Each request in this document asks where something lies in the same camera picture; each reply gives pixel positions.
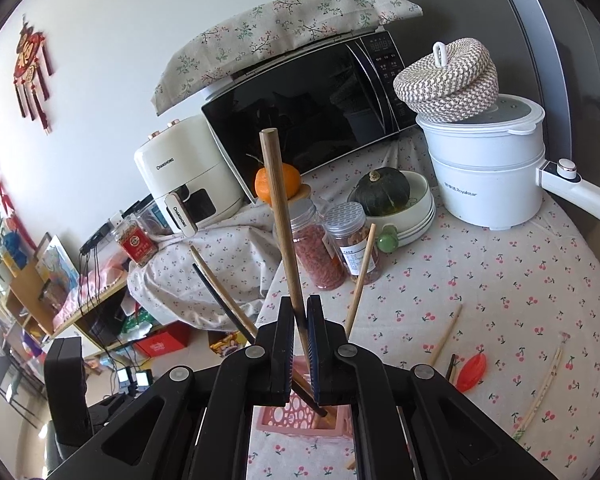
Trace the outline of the wooden chopstick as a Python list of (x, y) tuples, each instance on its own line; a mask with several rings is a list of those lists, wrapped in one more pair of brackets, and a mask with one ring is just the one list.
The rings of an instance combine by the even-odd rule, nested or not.
[(352, 296), (352, 301), (350, 307), (348, 309), (348, 315), (346, 318), (346, 322), (344, 323), (344, 331), (346, 332), (346, 336), (350, 337), (350, 333), (355, 321), (356, 314), (358, 313), (358, 305), (360, 304), (360, 300), (362, 297), (363, 288), (365, 285), (365, 279), (368, 271), (368, 266), (370, 265), (370, 259), (372, 258), (372, 253), (375, 245), (375, 235), (376, 235), (377, 226), (375, 223), (370, 224), (370, 232), (368, 232), (367, 242), (365, 246), (365, 252), (363, 255), (363, 260), (361, 263), (361, 273), (356, 280), (354, 293)]
[(260, 142), (268, 187), (270, 188), (271, 205), (275, 217), (275, 225), (280, 253), (282, 254), (288, 292), (294, 319), (298, 328), (299, 339), (306, 362), (310, 360), (308, 329), (306, 328), (306, 310), (298, 271), (298, 262), (292, 241), (288, 200), (284, 181), (282, 155), (280, 154), (278, 133), (275, 128), (266, 128), (260, 132)]
[[(204, 274), (207, 275), (208, 280), (220, 292), (220, 295), (225, 298), (225, 301), (230, 306), (232, 306), (232, 307), (238, 307), (239, 308), (238, 313), (245, 315), (245, 312), (242, 310), (241, 307), (238, 306), (238, 304), (236, 304), (236, 302), (234, 301), (233, 297), (230, 296), (230, 294), (225, 289), (225, 287), (222, 285), (222, 283), (214, 275), (214, 273), (212, 272), (212, 270), (209, 268), (208, 264), (204, 261), (204, 258), (201, 257), (201, 255), (198, 252), (198, 250), (193, 245), (189, 246), (189, 250), (192, 253), (192, 256), (193, 256), (193, 259), (194, 259), (194, 263), (196, 263), (196, 265), (201, 268), (202, 272), (204, 272)], [(301, 375), (304, 378), (304, 380), (306, 382), (308, 382), (306, 380), (306, 378), (302, 374), (300, 374), (298, 372), (298, 370), (296, 370), (295, 368), (293, 368), (292, 370), (295, 370), (299, 375)], [(335, 426), (336, 421), (337, 421), (337, 410), (336, 410), (336, 408), (326, 408), (326, 410), (330, 411), (332, 414), (330, 416), (327, 416), (327, 417), (320, 417), (315, 412), (314, 413), (316, 414), (317, 417), (320, 417), (321, 419), (324, 419), (324, 421), (326, 422), (326, 424), (329, 424), (329, 426), (333, 427), (333, 426)]]
[(457, 307), (457, 309), (451, 316), (451, 321), (448, 323), (448, 326), (445, 327), (445, 330), (444, 330), (442, 336), (440, 337), (439, 341), (434, 345), (434, 350), (432, 350), (431, 356), (428, 361), (428, 364), (430, 366), (436, 365), (437, 359), (440, 356), (440, 353), (442, 352), (446, 342), (451, 337), (453, 330), (455, 328), (455, 325), (456, 325), (458, 319), (460, 318), (460, 315), (463, 312), (463, 309), (464, 309), (464, 306), (462, 304), (460, 304)]

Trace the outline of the dark green pumpkin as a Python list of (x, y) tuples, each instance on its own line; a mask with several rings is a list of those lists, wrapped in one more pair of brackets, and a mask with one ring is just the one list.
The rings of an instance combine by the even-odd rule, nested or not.
[(348, 197), (363, 207), (367, 217), (397, 214), (407, 208), (411, 185), (401, 171), (382, 167), (362, 177)]

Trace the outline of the red plastic spoon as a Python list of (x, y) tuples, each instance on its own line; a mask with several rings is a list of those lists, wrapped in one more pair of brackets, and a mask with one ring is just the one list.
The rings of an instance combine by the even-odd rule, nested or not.
[(474, 388), (486, 374), (486, 356), (477, 353), (462, 367), (457, 375), (455, 388), (459, 392), (467, 392)]

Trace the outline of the pink perforated utensil basket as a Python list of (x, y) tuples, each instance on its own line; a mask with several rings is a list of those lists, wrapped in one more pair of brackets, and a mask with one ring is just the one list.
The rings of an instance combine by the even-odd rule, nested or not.
[(352, 438), (353, 425), (349, 405), (337, 408), (334, 422), (314, 422), (316, 416), (297, 393), (290, 394), (285, 406), (259, 406), (256, 409), (257, 430), (304, 438)]

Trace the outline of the white electric pot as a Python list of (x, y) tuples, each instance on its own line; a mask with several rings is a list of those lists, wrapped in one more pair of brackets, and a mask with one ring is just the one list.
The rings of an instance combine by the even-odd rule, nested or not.
[(600, 188), (582, 179), (572, 160), (545, 157), (544, 117), (540, 104), (510, 94), (462, 122), (416, 117), (444, 206), (454, 217), (508, 230), (532, 219), (548, 191), (600, 220)]

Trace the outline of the yellow cardboard box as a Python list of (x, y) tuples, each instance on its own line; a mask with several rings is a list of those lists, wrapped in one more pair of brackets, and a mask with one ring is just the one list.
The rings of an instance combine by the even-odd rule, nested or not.
[(222, 359), (244, 348), (247, 342), (239, 330), (230, 333), (208, 332), (209, 349)]

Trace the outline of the white stacked bowls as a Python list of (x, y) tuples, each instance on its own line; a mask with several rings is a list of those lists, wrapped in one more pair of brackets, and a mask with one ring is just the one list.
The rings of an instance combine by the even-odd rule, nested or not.
[(415, 171), (399, 171), (407, 177), (411, 185), (411, 198), (408, 201), (407, 208), (397, 214), (389, 214), (383, 217), (366, 216), (366, 220), (375, 223), (377, 226), (375, 243), (382, 227), (385, 224), (393, 224), (398, 230), (399, 247), (403, 247), (413, 243), (430, 228), (436, 213), (436, 203), (429, 183), (422, 174)]

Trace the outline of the disposable chopsticks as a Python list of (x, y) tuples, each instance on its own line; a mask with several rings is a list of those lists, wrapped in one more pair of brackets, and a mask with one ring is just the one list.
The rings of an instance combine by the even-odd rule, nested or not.
[(532, 420), (534, 419), (535, 414), (539, 411), (541, 404), (544, 398), (546, 397), (548, 389), (554, 382), (560, 362), (562, 362), (562, 355), (564, 354), (566, 343), (569, 339), (570, 335), (568, 333), (560, 333), (560, 343), (556, 348), (554, 356), (550, 360), (550, 367), (548, 368), (547, 372), (543, 377), (540, 388), (536, 390), (535, 394), (532, 396), (531, 405), (529, 406), (528, 410), (524, 413), (524, 418), (522, 419), (522, 422), (512, 434), (512, 438), (516, 442), (519, 442), (528, 430), (529, 426), (532, 423)]

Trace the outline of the black chopstick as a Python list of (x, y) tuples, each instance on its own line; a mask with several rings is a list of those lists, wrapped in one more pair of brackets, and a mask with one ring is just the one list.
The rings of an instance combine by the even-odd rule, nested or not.
[[(198, 278), (204, 284), (204, 287), (208, 289), (209, 294), (213, 297), (215, 302), (221, 307), (224, 313), (230, 318), (230, 320), (235, 324), (238, 330), (246, 337), (247, 341), (250, 344), (254, 344), (256, 342), (258, 329), (253, 325), (250, 318), (243, 314), (238, 313), (238, 307), (230, 306), (223, 296), (220, 295), (220, 292), (212, 285), (212, 283), (208, 280), (207, 275), (202, 272), (201, 268), (193, 264), (193, 268), (198, 275)], [(309, 392), (309, 384), (304, 380), (304, 378), (299, 375), (295, 370), (292, 371), (291, 378), (291, 389), (294, 390), (295, 393), (300, 396), (300, 398), (306, 402), (306, 405), (320, 417), (330, 416), (332, 413), (327, 411), (326, 408), (320, 408), (317, 403), (313, 400), (311, 393)]]

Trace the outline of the green small jar lid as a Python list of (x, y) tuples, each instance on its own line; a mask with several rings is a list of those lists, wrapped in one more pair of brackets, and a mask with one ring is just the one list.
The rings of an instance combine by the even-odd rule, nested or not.
[(385, 224), (376, 240), (377, 248), (384, 254), (391, 254), (399, 247), (398, 230), (393, 224)]

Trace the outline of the grey refrigerator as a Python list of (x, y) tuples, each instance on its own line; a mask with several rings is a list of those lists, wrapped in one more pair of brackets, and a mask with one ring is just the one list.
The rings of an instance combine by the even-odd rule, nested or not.
[(550, 158), (569, 157), (600, 182), (600, 24), (577, 0), (411, 0), (424, 14), (390, 25), (404, 61), (437, 41), (480, 40), (503, 93), (547, 112)]

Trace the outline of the jar of dried snacks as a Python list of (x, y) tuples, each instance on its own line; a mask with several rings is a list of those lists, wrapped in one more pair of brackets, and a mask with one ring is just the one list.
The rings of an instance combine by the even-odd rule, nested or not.
[(370, 239), (370, 226), (363, 206), (357, 202), (345, 202), (329, 208), (324, 215), (324, 226), (337, 246), (351, 280), (355, 282), (361, 274), (366, 245)]

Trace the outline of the woven lidded basket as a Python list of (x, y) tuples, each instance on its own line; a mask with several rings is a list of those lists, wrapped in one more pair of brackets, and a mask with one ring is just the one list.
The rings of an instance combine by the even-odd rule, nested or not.
[(438, 41), (430, 54), (393, 79), (398, 99), (419, 119), (461, 122), (498, 99), (498, 71), (489, 50), (475, 38)]

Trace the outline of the black lid blue jar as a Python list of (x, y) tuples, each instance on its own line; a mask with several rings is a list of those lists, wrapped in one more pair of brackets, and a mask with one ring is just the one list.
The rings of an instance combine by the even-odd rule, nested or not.
[(163, 236), (173, 233), (151, 195), (147, 195), (143, 200), (136, 202), (131, 207), (131, 214), (150, 235)]

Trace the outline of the wooden shelf unit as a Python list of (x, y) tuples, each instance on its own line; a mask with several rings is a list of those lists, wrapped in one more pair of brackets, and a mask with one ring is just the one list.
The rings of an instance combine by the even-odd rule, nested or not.
[(20, 264), (5, 247), (0, 255), (6, 269), (6, 313), (37, 341), (58, 335), (126, 289), (128, 272), (121, 266), (104, 266), (79, 276), (78, 286), (66, 292), (64, 285), (54, 283), (49, 275), (44, 280), (35, 256), (24, 257)]

